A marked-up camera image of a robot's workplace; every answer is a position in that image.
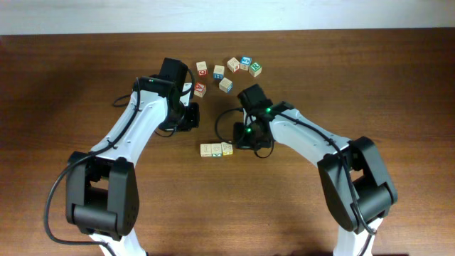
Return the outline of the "wooden block green V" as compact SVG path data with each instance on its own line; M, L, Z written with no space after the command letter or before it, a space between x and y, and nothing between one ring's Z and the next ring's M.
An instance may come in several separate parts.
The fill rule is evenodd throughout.
M223 155L221 143L211 144L211 155L212 157L221 157Z

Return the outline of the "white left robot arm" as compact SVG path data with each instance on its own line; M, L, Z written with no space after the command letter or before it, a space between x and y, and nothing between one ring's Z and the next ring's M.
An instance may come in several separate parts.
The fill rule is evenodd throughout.
M127 106L107 136L68 159L65 214L105 255L146 255L134 225L139 214L135 166L156 130L170 137L198 127L189 67L165 58L159 74L137 78Z

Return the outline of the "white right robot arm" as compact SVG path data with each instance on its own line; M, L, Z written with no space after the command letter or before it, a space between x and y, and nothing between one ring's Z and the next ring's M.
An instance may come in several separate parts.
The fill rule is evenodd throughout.
M397 190L374 142L328 132L288 102L273 104L259 85L237 97L244 119L234 125L236 148L258 151L280 143L316 166L326 205L338 224L333 253L371 255L378 228L397 202Z

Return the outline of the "wooden block red bottom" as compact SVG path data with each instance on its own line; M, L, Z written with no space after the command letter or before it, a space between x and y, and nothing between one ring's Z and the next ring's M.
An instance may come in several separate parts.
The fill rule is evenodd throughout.
M200 145L200 155L202 157L211 157L212 156L211 144L201 144Z

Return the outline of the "wooden block yellow side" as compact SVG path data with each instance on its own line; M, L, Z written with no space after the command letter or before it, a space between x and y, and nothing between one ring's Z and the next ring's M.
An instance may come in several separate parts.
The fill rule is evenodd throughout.
M233 146L230 143L222 142L222 154L223 156L233 155Z

